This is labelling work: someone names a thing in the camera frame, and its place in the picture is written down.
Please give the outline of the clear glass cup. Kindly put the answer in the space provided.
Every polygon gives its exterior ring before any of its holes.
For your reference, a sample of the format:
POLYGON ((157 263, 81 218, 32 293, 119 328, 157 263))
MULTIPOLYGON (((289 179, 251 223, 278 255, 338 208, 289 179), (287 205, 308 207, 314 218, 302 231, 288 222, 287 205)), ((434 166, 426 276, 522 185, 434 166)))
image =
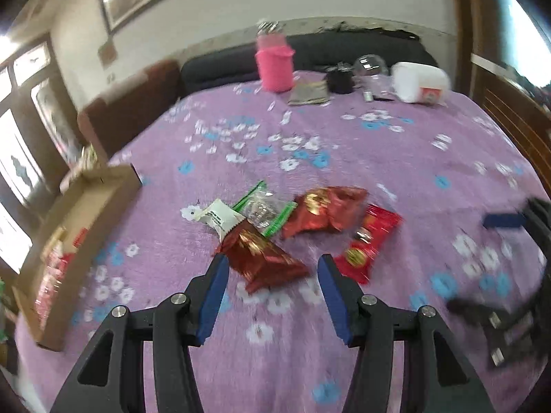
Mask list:
POLYGON ((353 74, 366 101, 394 100, 391 76, 382 57, 376 54, 360 56, 353 65, 353 74))

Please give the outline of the green white snack packet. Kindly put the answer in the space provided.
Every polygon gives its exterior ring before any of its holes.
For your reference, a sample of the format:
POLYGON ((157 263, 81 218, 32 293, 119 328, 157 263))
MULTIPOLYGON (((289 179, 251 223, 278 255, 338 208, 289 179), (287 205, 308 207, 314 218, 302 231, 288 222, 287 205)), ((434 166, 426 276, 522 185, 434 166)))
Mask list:
POLYGON ((214 229, 220 242, 223 242, 227 234, 245 219, 241 213, 237 213, 220 199, 215 199, 193 217, 194 221, 204 223, 214 229))

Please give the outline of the pink white snack packet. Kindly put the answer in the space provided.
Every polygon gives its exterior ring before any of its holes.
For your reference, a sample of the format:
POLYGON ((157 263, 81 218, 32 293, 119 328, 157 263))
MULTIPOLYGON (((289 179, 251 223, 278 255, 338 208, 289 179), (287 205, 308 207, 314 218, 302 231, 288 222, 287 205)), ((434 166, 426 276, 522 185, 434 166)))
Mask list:
POLYGON ((72 253, 54 255, 44 268, 43 277, 38 288, 34 310, 37 313, 39 327, 44 330, 50 316, 53 303, 63 282, 67 268, 73 258, 72 253))

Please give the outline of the pink sleeved glass bottle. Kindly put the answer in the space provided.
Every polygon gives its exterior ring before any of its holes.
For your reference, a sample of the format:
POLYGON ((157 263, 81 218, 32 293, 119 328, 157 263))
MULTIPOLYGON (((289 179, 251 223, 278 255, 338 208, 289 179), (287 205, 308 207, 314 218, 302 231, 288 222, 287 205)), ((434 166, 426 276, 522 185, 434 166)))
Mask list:
POLYGON ((283 93, 293 87, 293 56, 278 21, 261 20, 257 24, 256 53, 261 87, 267 92, 283 93))

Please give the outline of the green clear snack packet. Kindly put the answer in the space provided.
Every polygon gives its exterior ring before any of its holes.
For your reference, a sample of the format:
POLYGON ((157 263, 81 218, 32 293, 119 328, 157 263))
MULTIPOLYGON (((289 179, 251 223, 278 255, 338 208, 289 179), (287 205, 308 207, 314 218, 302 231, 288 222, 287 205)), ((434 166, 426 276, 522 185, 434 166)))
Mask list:
POLYGON ((232 208, 264 237, 271 238, 283 228, 296 207, 295 201, 281 199, 261 180, 232 208))

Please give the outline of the idle black gripper device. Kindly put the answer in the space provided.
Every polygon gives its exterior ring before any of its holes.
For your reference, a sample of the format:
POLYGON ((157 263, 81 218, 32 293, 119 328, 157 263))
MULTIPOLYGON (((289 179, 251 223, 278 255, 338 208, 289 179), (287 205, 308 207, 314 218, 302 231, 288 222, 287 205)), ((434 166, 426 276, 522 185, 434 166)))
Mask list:
POLYGON ((526 296, 518 294, 513 278, 504 272, 485 276, 483 290, 495 296, 492 301, 455 297, 446 302, 450 313, 467 325, 482 329, 488 346, 488 366, 506 367, 526 358, 550 355, 550 202, 529 198, 513 213, 487 213, 486 230, 519 230, 526 233, 543 255, 539 280, 526 296))

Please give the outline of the white plastic jar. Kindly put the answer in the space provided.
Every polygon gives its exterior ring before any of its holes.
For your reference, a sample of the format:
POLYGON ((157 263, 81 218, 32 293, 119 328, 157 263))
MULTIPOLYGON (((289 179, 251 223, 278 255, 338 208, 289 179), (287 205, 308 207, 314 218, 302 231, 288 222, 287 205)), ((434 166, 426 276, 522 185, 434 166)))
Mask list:
POLYGON ((391 83, 395 95, 406 104, 437 105, 451 89, 445 70, 423 63, 395 63, 391 83))

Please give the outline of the shallow cardboard box tray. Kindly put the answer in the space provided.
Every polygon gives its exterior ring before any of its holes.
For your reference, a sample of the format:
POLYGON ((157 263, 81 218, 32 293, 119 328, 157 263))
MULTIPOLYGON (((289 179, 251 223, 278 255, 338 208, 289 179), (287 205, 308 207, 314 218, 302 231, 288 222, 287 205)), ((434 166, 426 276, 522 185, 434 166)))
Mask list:
POLYGON ((141 186, 137 171, 131 165, 87 171, 76 178, 51 207, 13 288, 18 308, 37 345, 50 351, 63 349, 80 287, 91 268, 92 260, 141 186), (41 261, 40 254, 58 226, 66 228, 63 255, 72 253, 74 256, 53 303, 46 327, 41 330, 34 302, 47 263, 41 261), (89 229, 88 234, 80 248, 75 249, 73 240, 83 227, 89 229))

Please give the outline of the yellow biscuit packet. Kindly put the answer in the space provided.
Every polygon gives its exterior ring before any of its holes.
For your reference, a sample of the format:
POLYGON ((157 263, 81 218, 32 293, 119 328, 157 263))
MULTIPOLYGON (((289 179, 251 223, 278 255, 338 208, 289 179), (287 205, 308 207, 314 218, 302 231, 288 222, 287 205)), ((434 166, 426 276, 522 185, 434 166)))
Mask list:
POLYGON ((51 259, 58 259, 63 255, 63 240, 65 236, 66 228, 64 226, 58 226, 54 230, 41 251, 40 259, 42 262, 47 263, 51 259))

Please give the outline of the wooden glass door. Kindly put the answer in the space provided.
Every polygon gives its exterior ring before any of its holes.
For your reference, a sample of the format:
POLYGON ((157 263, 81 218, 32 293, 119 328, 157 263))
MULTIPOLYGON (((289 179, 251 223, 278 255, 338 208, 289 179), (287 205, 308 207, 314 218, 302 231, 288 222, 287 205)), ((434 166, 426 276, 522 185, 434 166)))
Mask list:
POLYGON ((49 34, 1 61, 1 261, 19 273, 80 147, 49 34))

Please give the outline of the black leather sofa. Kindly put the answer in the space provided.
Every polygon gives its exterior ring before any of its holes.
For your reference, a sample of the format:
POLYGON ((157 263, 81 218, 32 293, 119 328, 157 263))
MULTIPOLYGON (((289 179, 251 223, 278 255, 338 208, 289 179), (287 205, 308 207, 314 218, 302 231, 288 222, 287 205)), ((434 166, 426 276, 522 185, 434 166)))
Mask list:
MULTIPOLYGON (((438 63, 425 49, 416 34, 383 28, 344 30, 336 27, 316 34, 297 34, 288 37, 295 50, 294 68, 323 72, 337 63, 355 63, 367 54, 380 56, 388 67, 399 62, 438 63)), ((253 43, 228 47, 192 58, 180 69, 183 94, 232 83, 257 80, 259 73, 253 43)))

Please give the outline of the red candy packet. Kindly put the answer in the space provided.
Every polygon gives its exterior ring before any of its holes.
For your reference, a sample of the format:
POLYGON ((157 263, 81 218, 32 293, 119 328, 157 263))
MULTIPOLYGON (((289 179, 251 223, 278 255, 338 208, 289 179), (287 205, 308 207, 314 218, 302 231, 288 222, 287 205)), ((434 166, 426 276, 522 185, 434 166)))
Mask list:
POLYGON ((369 204, 349 246, 334 258, 341 274, 360 285, 368 284, 380 249, 402 222, 403 218, 399 214, 369 204))
POLYGON ((82 229, 80 229, 79 233, 76 234, 76 237, 74 238, 73 240, 73 247, 75 249, 79 249, 80 246, 83 244, 87 234, 88 234, 88 231, 89 229, 87 229, 86 227, 83 227, 82 229))

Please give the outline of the floral cushion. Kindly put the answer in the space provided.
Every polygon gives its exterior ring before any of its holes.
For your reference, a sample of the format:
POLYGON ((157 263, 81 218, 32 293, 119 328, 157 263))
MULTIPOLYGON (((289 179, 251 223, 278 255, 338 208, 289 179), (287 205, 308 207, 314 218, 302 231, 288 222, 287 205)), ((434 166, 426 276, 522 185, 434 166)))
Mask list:
POLYGON ((93 171, 105 167, 108 158, 108 153, 106 153, 102 147, 96 149, 92 144, 83 147, 79 158, 60 182, 60 193, 64 194, 76 178, 78 178, 83 172, 93 171))

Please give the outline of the grey foil packet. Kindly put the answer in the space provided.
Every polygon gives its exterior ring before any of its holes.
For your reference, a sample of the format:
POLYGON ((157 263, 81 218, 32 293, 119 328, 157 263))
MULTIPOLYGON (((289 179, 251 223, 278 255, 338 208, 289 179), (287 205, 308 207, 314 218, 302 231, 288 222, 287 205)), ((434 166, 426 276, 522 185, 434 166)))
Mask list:
POLYGON ((330 100, 325 80, 298 82, 290 92, 288 105, 322 105, 330 100))

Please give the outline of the black small cup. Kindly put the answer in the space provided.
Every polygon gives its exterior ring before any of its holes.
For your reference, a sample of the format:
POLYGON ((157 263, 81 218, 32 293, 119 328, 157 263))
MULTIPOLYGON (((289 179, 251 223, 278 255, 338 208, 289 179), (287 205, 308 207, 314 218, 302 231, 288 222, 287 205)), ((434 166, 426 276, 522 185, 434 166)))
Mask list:
POLYGON ((348 63, 337 63, 328 67, 325 81, 331 93, 349 94, 354 92, 353 68, 348 63))

